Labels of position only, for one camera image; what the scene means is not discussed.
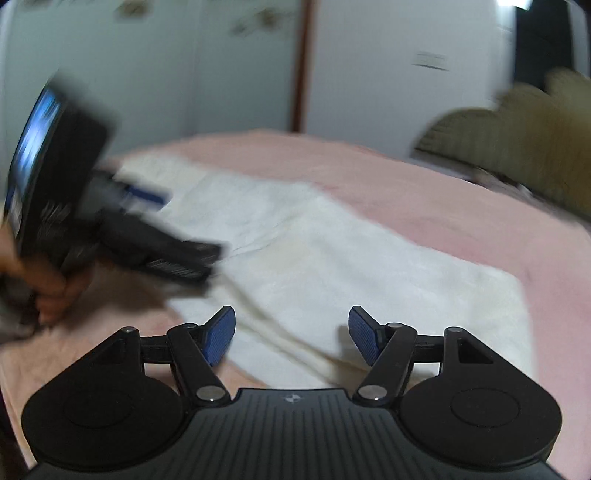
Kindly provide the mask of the person left hand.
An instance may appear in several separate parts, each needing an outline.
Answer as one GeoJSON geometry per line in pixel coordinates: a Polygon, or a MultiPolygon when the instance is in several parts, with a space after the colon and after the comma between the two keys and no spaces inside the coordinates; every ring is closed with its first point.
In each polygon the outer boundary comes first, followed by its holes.
{"type": "Polygon", "coordinates": [[[18,256],[8,223],[1,227],[1,273],[23,280],[36,294],[36,309],[43,326],[56,324],[92,282],[91,266],[66,278],[42,256],[18,256]]]}

